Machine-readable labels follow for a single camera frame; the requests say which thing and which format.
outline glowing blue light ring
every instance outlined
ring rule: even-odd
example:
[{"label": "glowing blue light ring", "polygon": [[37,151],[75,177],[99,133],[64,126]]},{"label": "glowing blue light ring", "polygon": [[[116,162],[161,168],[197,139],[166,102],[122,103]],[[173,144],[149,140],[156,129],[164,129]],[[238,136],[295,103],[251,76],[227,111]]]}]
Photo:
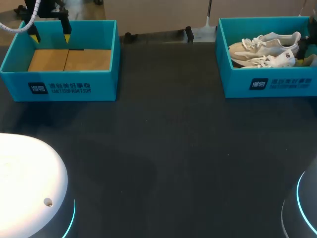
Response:
[{"label": "glowing blue light ring", "polygon": [[307,217],[305,216],[304,212],[303,212],[303,209],[302,209],[302,206],[299,202],[299,195],[298,195],[298,188],[299,188],[299,183],[302,179],[302,176],[299,178],[298,180],[298,183],[297,183],[297,188],[296,188],[296,197],[297,197],[297,204],[298,204],[298,207],[299,207],[299,210],[301,211],[302,213],[302,216],[305,220],[305,222],[307,223],[307,225],[313,230],[313,232],[317,235],[317,231],[314,229],[314,227],[310,224],[310,222],[308,221]]},{"label": "glowing blue light ring", "polygon": [[72,226],[72,224],[73,224],[73,222],[74,222],[75,211],[76,211],[76,202],[75,202],[75,200],[74,200],[74,213],[73,213],[73,218],[71,219],[71,222],[70,222],[70,224],[69,224],[69,227],[68,227],[66,233],[63,235],[62,238],[65,238],[65,237],[67,236],[67,234],[68,234],[68,232],[69,232],[69,230],[70,230],[70,228],[71,228],[71,226]]}]

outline table surface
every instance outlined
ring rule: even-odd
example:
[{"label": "table surface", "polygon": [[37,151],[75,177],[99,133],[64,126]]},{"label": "table surface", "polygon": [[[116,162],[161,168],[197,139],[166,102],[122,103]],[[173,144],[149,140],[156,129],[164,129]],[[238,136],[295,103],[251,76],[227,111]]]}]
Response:
[{"label": "table surface", "polygon": [[14,103],[0,82],[1,131],[64,160],[79,238],[282,237],[317,152],[315,98],[226,100],[213,43],[123,46],[119,82],[95,103]]}]

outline blue cardboard box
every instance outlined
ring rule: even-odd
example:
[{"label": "blue cardboard box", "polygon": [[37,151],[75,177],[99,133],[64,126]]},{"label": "blue cardboard box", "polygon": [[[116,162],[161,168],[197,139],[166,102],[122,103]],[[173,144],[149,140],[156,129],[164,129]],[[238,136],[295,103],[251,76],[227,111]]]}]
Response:
[{"label": "blue cardboard box", "polygon": [[[234,68],[228,46],[270,32],[308,35],[308,17],[221,18],[216,58],[226,98],[317,96],[317,67]],[[307,56],[317,54],[310,46]]]},{"label": "blue cardboard box", "polygon": [[[27,33],[15,35],[0,68],[0,76],[14,101],[115,101],[120,61],[116,21],[70,21],[70,24],[68,44],[60,21],[35,22],[41,36],[39,44]],[[28,72],[36,49],[111,50],[109,70]]]}]

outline sneaker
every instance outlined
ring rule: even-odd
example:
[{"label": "sneaker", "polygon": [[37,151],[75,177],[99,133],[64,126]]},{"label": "sneaker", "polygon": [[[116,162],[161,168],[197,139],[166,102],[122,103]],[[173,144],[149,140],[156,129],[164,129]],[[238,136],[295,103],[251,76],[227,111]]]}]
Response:
[{"label": "sneaker", "polygon": [[243,68],[283,68],[293,67],[295,65],[295,57],[293,52],[289,49],[277,57],[263,56],[261,58],[254,58],[248,60],[252,66],[246,66]]},{"label": "sneaker", "polygon": [[302,66],[310,66],[310,67],[317,67],[317,55],[311,55],[306,59],[297,60],[296,67],[302,67]]},{"label": "sneaker", "polygon": [[242,66],[253,66],[250,61],[253,58],[262,56],[276,57],[286,50],[291,50],[293,54],[299,49],[298,41],[301,33],[295,32],[293,35],[277,35],[273,32],[267,35],[260,35],[250,39],[242,39],[242,42],[235,43],[229,47],[231,59]]}]

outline white dome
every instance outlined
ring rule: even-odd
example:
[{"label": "white dome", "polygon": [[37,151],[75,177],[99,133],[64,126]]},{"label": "white dome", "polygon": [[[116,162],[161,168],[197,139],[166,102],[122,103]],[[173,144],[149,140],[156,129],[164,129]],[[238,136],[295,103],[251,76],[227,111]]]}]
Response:
[{"label": "white dome", "polygon": [[67,184],[65,164],[52,147],[0,133],[0,238],[27,238],[43,228],[59,210]]}]

